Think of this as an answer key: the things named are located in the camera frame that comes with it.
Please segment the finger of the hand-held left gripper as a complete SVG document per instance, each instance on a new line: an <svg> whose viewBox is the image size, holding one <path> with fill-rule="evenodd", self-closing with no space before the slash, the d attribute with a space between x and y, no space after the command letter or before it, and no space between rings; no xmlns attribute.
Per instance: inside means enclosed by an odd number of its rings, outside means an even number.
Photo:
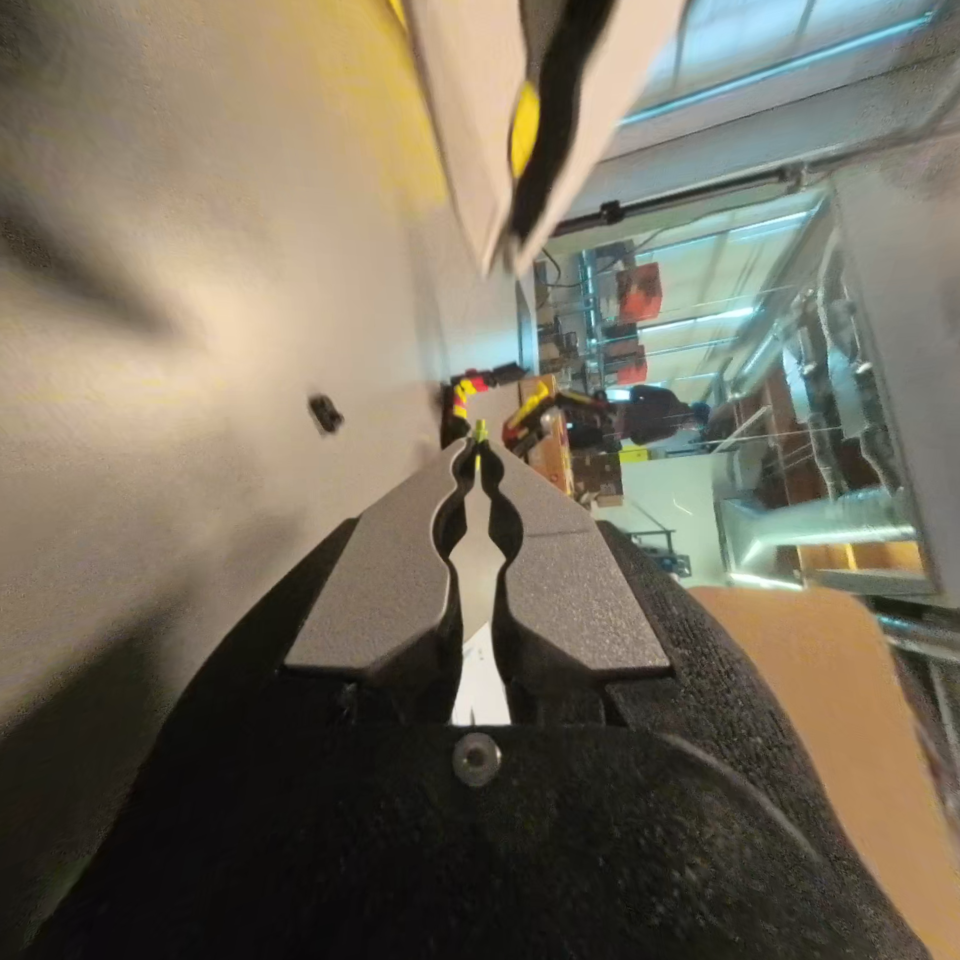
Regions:
<svg viewBox="0 0 960 960"><path fill-rule="evenodd" d="M636 101L686 2L564 2L538 76L538 129L510 209L510 268L525 274Z"/></svg>
<svg viewBox="0 0 960 960"><path fill-rule="evenodd" d="M405 1L403 13L462 234L492 269L515 194L511 137L526 80L517 1Z"/></svg>

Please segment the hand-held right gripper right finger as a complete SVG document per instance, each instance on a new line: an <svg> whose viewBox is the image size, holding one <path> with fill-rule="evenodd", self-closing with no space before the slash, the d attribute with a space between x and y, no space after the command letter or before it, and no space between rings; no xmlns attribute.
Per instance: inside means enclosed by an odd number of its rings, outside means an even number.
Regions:
<svg viewBox="0 0 960 960"><path fill-rule="evenodd" d="M512 722L603 722L611 685L671 661L598 524L502 445L479 448L503 563L490 621Z"/></svg>

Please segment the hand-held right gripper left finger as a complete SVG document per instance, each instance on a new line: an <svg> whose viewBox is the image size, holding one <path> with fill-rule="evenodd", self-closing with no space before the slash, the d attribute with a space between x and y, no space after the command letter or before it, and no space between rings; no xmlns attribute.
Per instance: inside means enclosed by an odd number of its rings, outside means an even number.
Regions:
<svg viewBox="0 0 960 960"><path fill-rule="evenodd" d="M357 520L287 652L286 671L383 693L406 722L448 722L463 670L454 548L474 443L455 440Z"/></svg>

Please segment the yellow plastic bin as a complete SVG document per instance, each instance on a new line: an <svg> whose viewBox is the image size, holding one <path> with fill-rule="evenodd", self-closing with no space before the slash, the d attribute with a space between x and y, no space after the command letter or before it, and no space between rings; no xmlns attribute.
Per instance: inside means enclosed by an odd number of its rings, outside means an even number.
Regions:
<svg viewBox="0 0 960 960"><path fill-rule="evenodd" d="M541 99L529 2L390 1L452 182L500 189L529 163Z"/></svg>

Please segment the black red yellow lego model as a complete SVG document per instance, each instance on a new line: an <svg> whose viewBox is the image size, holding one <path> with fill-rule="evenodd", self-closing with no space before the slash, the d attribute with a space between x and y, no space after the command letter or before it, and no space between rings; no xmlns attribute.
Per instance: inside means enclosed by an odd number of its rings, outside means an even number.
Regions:
<svg viewBox="0 0 960 960"><path fill-rule="evenodd" d="M473 434L471 399L495 388L519 383L525 369L506 364L488 369L472 368L443 385L439 393L441 450ZM532 393L503 422L501 443L514 455L524 458L559 424L566 431L571 450L618 452L620 439L614 406L603 391L584 394L549 387L537 380Z"/></svg>

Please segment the orange cardboard lego box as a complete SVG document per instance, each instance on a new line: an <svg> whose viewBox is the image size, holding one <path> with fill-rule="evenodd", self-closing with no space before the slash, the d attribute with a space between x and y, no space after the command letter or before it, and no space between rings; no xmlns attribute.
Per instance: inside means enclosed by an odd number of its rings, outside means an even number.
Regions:
<svg viewBox="0 0 960 960"><path fill-rule="evenodd" d="M541 394L553 398L558 390L553 374L528 376L520 380L518 396L520 405L529 400L540 400ZM546 414L543 438L523 458L536 473L569 498L574 495L570 442L563 410L552 407Z"/></svg>

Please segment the stack of cardboard boxes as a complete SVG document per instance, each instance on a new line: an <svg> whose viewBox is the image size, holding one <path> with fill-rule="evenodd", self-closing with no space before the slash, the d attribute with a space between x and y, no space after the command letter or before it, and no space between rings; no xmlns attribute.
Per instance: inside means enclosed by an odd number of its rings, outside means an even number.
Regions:
<svg viewBox="0 0 960 960"><path fill-rule="evenodd" d="M616 508L623 505L619 452L574 451L571 454L573 498L584 507Z"/></svg>

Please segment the black stand pole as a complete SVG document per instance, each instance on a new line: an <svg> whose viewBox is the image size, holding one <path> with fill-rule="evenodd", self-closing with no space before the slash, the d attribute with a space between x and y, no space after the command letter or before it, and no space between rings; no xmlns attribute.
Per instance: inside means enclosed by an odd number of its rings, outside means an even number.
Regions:
<svg viewBox="0 0 960 960"><path fill-rule="evenodd" d="M783 164L765 171L719 179L701 186L689 187L653 198L626 203L616 199L607 200L592 213L561 221L554 228L551 236L563 237L587 230L616 226L624 220L649 213L687 206L714 198L733 196L766 186L799 188L805 183L808 173L809 167L807 164Z"/></svg>

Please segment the open instruction booklet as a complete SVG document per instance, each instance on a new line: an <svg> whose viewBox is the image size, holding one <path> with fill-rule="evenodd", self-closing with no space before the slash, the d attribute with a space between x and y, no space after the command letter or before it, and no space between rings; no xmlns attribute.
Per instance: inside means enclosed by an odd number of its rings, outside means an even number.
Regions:
<svg viewBox="0 0 960 960"><path fill-rule="evenodd" d="M458 728L511 724L506 688L495 658L490 622L462 645L462 670L450 724Z"/></svg>

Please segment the metal shelf rack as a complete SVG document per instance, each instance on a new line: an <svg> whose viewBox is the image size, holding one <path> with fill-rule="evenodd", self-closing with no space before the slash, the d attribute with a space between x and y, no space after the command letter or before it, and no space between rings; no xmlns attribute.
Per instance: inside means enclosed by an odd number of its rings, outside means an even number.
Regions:
<svg viewBox="0 0 960 960"><path fill-rule="evenodd" d="M559 381L589 393L618 386L618 358L644 344L642 323L618 318L616 273L652 258L647 239L630 238L567 256L542 252L534 264L538 363Z"/></svg>

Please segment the wooden board on white stand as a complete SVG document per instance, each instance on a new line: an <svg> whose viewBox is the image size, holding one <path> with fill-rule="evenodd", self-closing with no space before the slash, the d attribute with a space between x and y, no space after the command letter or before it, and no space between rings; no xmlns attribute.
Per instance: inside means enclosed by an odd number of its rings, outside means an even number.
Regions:
<svg viewBox="0 0 960 960"><path fill-rule="evenodd" d="M849 594L695 586L784 707L847 837L934 958L959 957L958 824L944 750Z"/></svg>

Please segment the silver ventilation duct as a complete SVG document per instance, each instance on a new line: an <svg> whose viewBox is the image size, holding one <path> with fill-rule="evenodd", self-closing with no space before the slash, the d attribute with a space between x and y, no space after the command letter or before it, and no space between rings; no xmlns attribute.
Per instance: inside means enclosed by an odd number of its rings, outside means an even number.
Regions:
<svg viewBox="0 0 960 960"><path fill-rule="evenodd" d="M890 492L883 486L775 509L752 499L726 498L717 503L716 516L728 575L749 581L778 579L775 568L783 547L901 543L917 538L905 492Z"/></svg>

